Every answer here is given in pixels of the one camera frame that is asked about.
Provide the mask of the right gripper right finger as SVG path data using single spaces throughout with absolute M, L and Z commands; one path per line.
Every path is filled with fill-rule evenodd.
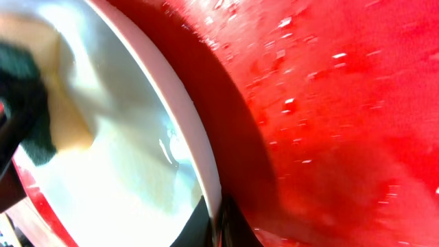
M 263 247 L 231 196 L 223 199 L 219 224 L 221 247 Z

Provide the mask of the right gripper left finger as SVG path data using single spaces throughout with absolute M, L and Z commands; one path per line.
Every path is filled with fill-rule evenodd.
M 211 219 L 203 196 L 170 247 L 211 247 Z

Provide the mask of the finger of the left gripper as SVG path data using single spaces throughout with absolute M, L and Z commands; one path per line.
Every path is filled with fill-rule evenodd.
M 20 142 L 33 128 L 38 112 L 24 105 L 10 117 L 1 116 L 1 212 L 26 197 L 12 157 Z

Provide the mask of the green yellow sponge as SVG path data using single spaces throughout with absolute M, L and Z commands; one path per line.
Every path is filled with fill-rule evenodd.
M 47 91 L 46 109 L 21 146 L 33 164 L 55 155 L 87 150 L 93 143 L 83 116 L 58 73 L 62 37 L 52 26 L 30 17 L 1 15 L 1 71 L 26 81 L 38 78 Z

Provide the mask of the light blue plate top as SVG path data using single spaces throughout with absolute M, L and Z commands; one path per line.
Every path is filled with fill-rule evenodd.
M 203 196 L 218 244 L 221 185 L 200 117 L 174 69 L 106 1 L 2 1 L 62 37 L 59 75 L 93 143 L 14 165 L 30 199 L 68 246 L 171 246 Z

